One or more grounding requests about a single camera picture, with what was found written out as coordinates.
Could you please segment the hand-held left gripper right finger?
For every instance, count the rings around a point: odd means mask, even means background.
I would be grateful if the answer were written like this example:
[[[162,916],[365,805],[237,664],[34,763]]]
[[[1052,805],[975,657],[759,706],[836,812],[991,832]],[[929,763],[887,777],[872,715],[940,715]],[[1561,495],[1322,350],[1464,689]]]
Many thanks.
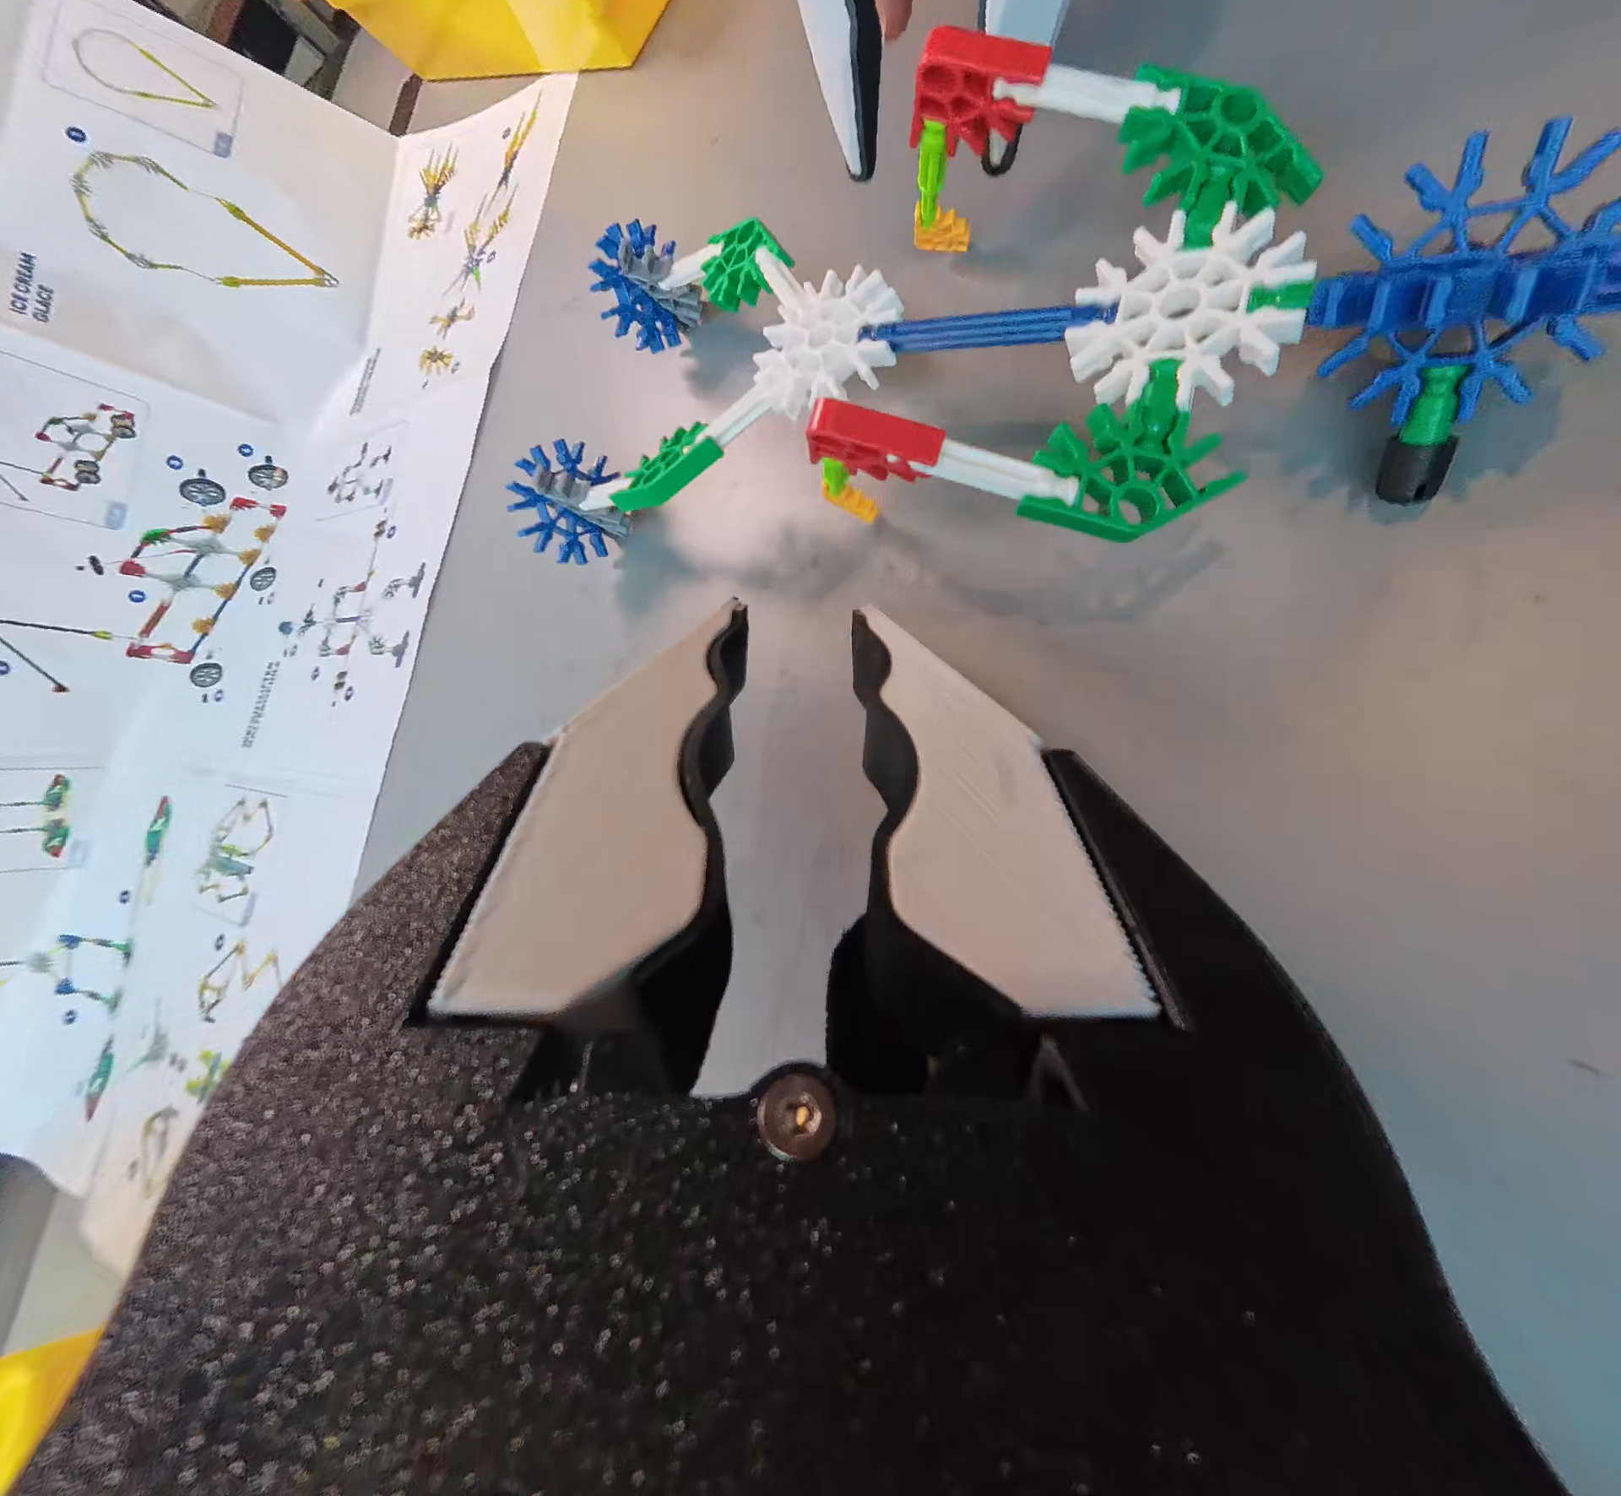
[[[885,815],[829,1067],[862,1092],[1079,1092],[1059,1025],[1162,1002],[1045,740],[878,609],[852,613],[852,684]]]

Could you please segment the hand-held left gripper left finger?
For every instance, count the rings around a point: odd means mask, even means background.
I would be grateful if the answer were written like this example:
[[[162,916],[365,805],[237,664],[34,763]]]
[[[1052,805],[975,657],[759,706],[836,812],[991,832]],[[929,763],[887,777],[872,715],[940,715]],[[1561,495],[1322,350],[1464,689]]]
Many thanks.
[[[430,1021],[540,1029],[528,1087],[697,1087],[731,976],[710,798],[744,653],[724,600],[572,715],[454,916]]]

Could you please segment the multicoloured construction toy model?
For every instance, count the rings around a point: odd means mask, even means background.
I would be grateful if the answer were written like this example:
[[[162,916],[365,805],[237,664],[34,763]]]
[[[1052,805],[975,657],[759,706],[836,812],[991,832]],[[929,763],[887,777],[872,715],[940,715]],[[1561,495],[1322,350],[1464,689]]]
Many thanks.
[[[794,421],[808,460],[839,458],[849,481],[942,479],[1013,502],[1050,528],[1134,541],[1230,493],[1240,471],[1197,479],[1221,444],[1192,438],[1197,393],[1233,399],[1226,360],[1275,374],[1307,329],[1342,342],[1320,366],[1330,377],[1366,360],[1351,405],[1388,403],[1388,441],[1374,493],[1430,502],[1458,452],[1461,425],[1488,387],[1526,403],[1517,350],[1543,334],[1580,361],[1603,354],[1591,315],[1619,313],[1619,199],[1580,222],[1564,203],[1619,155],[1619,129],[1568,148],[1571,118],[1543,125],[1510,197],[1488,197],[1488,129],[1464,139],[1439,177],[1406,171],[1427,222],[1401,237],[1369,218],[1351,237],[1362,268],[1320,274],[1306,232],[1275,234],[1281,203],[1303,206],[1322,168],[1253,87],[1142,63],[1132,77],[1055,63],[1045,44],[937,26],[913,77],[910,145],[940,118],[947,163],[1013,148],[1042,110],[1116,125],[1126,171],[1155,168],[1145,206],[1171,208],[1162,234],[1134,232],[1134,267],[1097,263],[1097,280],[1052,306],[904,315],[878,268],[821,283],[794,279],[776,237],[744,221],[691,254],[657,229],[611,222],[592,260],[594,289],[618,337],[643,350],[679,348],[708,313],[771,294],[755,377],[724,412],[666,435],[630,471],[589,460],[584,444],[534,445],[517,460],[510,509],[534,551],[563,564],[607,557],[633,522],[710,471],[759,416]],[[940,425],[847,396],[878,387],[908,354],[1061,345],[1097,405],[1085,425],[1059,424],[1033,458],[947,438]]]

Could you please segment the white instruction sheet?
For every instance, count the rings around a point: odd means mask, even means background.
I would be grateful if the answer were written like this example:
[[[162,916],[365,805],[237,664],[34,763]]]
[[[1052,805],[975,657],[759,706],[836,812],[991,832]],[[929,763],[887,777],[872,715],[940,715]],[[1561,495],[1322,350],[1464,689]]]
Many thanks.
[[[4,1153],[120,1273],[352,902],[573,84],[388,135],[4,0]]]

